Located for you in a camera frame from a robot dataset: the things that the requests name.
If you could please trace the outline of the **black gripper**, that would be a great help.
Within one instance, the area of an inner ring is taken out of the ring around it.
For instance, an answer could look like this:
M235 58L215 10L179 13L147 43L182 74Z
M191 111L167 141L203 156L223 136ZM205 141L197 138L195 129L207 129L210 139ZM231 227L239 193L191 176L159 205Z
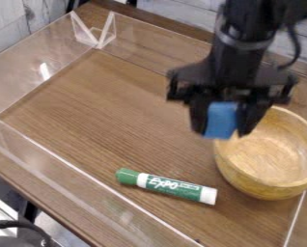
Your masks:
M171 69L167 78L167 99L190 103L191 129L201 135L207 130L211 102L242 102L238 108L241 137L253 132L273 104L290 102L298 84L290 71L270 65L261 65L257 71L233 66L218 73L210 58Z

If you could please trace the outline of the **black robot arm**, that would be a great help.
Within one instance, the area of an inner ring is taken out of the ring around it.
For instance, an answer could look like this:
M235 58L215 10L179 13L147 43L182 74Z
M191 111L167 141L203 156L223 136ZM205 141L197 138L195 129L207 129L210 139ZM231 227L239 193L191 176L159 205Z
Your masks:
M209 56L167 72L167 99L189 106L195 133L210 139L246 136L273 105L290 102L298 84L293 62L266 65L263 57L281 29L301 55L295 26L306 19L307 0L226 0L221 5Z

